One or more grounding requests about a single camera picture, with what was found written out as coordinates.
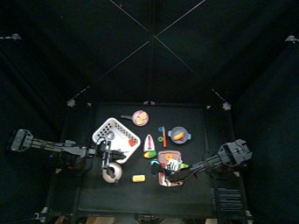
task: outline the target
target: white plastic basket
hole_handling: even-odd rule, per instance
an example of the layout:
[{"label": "white plastic basket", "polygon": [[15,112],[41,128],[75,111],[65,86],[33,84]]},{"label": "white plastic basket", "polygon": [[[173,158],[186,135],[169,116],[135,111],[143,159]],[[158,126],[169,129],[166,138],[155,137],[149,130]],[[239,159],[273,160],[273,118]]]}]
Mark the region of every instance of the white plastic basket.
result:
[{"label": "white plastic basket", "polygon": [[[123,164],[137,151],[141,145],[141,138],[117,118],[109,118],[93,135],[93,140],[97,144],[101,144],[99,138],[106,137],[110,131],[115,133],[115,139],[111,141],[110,149],[125,152],[126,158],[117,161],[119,164]],[[130,145],[130,140],[135,141],[134,146]]]}]

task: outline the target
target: bowl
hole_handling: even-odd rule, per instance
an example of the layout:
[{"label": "bowl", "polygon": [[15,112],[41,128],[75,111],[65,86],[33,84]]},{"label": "bowl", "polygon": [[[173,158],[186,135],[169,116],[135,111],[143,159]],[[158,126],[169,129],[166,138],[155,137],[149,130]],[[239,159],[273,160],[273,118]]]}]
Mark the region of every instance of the bowl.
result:
[{"label": "bowl", "polygon": [[[174,137],[179,135],[183,132],[183,138],[179,140],[174,140]],[[189,133],[187,129],[185,127],[175,127],[173,130],[169,131],[169,137],[173,139],[173,141],[177,144],[185,144],[187,140],[193,139],[193,135]]]}]

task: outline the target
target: toy banana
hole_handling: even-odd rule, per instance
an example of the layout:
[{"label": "toy banana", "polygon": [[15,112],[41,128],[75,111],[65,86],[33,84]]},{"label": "toy banana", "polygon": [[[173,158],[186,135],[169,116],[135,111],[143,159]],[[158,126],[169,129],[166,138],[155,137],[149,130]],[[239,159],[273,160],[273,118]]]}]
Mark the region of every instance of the toy banana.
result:
[{"label": "toy banana", "polygon": [[185,136],[185,132],[182,131],[178,135],[175,135],[175,136],[173,137],[173,140],[177,141],[177,140],[182,139],[183,136]]}]

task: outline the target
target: yellow object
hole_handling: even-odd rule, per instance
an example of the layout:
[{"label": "yellow object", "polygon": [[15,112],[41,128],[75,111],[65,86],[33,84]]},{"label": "yellow object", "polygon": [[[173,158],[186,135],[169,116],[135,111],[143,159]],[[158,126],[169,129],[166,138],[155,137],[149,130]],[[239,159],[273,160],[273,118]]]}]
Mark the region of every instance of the yellow object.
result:
[{"label": "yellow object", "polygon": [[138,117],[135,122],[137,122],[137,124],[143,124],[145,123],[145,119]]},{"label": "yellow object", "polygon": [[146,182],[146,175],[135,175],[133,180],[134,182]]},{"label": "yellow object", "polygon": [[185,136],[185,132],[181,132],[178,135],[175,135],[175,136],[173,137],[173,140],[177,141],[177,140],[182,139],[183,136]]},{"label": "yellow object", "polygon": [[142,119],[146,119],[147,118],[147,113],[143,112],[139,116],[141,116]]},{"label": "yellow object", "polygon": [[174,154],[167,153],[167,154],[165,155],[165,160],[166,160],[166,161],[170,161],[173,158],[174,158]]}]

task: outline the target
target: green object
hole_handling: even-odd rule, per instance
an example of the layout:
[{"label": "green object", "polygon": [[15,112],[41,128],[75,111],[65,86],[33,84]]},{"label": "green object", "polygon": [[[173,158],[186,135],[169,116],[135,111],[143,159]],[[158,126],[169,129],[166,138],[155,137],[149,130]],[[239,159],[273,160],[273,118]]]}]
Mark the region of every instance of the green object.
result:
[{"label": "green object", "polygon": [[181,164],[181,168],[189,168],[190,166],[187,164]]},{"label": "green object", "polygon": [[157,156],[157,152],[155,150],[150,150],[146,154],[145,154],[145,157],[146,158],[154,158]]}]

